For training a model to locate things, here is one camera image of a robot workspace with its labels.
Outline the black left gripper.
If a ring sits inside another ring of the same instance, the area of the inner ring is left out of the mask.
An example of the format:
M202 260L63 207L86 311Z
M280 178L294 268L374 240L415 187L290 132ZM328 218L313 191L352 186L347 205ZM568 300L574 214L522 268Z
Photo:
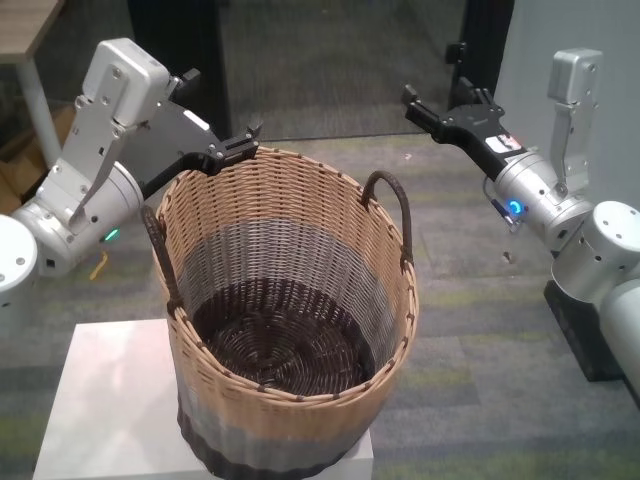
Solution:
M185 72L177 81L172 99L188 99L198 90L200 77L201 72L196 68ZM244 133L219 140L210 124L194 112L169 100L163 102L151 120L149 132L139 143L139 166L142 168L139 180L143 197L153 196L184 170L180 160L187 154L206 154L206 174L209 176L254 158L262 127L261 119L252 119Z

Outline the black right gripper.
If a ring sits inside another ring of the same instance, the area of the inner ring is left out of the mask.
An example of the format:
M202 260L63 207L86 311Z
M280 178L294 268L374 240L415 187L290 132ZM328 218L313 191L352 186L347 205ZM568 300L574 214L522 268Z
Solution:
M437 143L462 149L491 180L506 168L509 158L527 152L500 123L504 111L487 88L476 87L467 77L457 83L458 107L442 118L427 108L417 91L406 84L402 92L405 118Z

